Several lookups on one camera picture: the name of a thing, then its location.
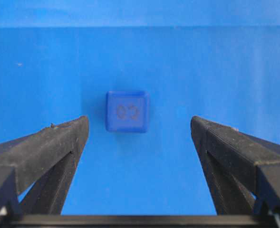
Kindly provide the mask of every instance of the printed number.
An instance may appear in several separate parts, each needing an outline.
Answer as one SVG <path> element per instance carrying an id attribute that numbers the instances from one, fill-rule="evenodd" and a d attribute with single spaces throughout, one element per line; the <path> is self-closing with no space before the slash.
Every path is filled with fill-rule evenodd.
<path id="1" fill-rule="evenodd" d="M 134 105 L 123 106 L 119 105 L 116 108 L 116 115 L 119 119 L 132 119 L 137 120 L 139 116 L 139 110 Z"/>

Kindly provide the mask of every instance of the black bar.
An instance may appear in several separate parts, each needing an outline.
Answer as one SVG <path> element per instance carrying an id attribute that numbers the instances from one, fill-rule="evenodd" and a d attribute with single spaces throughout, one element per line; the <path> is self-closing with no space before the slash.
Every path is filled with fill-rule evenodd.
<path id="1" fill-rule="evenodd" d="M 3 221 L 0 227 L 42 227 L 42 226 L 188 226 L 188 227 L 272 227 L 273 217 L 264 216 L 15 216 Z"/>

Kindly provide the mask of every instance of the blue surface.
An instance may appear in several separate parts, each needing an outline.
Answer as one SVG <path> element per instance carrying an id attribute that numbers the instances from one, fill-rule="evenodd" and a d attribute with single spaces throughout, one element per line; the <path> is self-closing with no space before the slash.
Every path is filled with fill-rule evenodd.
<path id="1" fill-rule="evenodd" d="M 106 95 L 106 129 L 145 133 L 149 120 L 148 99 L 143 91 L 109 91 Z"/>
<path id="2" fill-rule="evenodd" d="M 63 214 L 214 214 L 193 115 L 280 144 L 280 2 L 163 2 L 93 1 L 86 23 L 52 28 L 69 26 L 59 5 L 82 15 L 82 2 L 0 1 L 0 143 L 90 120 Z M 145 134 L 105 129 L 106 92 L 125 90 L 150 95 Z"/>

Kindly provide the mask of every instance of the blue backdrop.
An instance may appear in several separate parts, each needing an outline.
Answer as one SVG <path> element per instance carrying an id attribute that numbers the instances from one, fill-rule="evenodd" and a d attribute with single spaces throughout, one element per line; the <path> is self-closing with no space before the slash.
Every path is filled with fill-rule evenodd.
<path id="1" fill-rule="evenodd" d="M 193 115 L 280 143 L 280 2 L 0 1 L 0 143 L 87 115 L 63 214 L 214 214 Z M 147 133 L 105 129 L 109 90 Z"/>

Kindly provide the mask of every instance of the blue block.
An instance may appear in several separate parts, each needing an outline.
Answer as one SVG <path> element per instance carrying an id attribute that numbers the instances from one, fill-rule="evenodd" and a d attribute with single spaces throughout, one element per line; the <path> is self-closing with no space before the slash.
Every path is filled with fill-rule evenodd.
<path id="1" fill-rule="evenodd" d="M 143 91 L 109 91 L 106 95 L 106 129 L 110 132 L 146 132 L 148 102 L 149 96 Z"/>

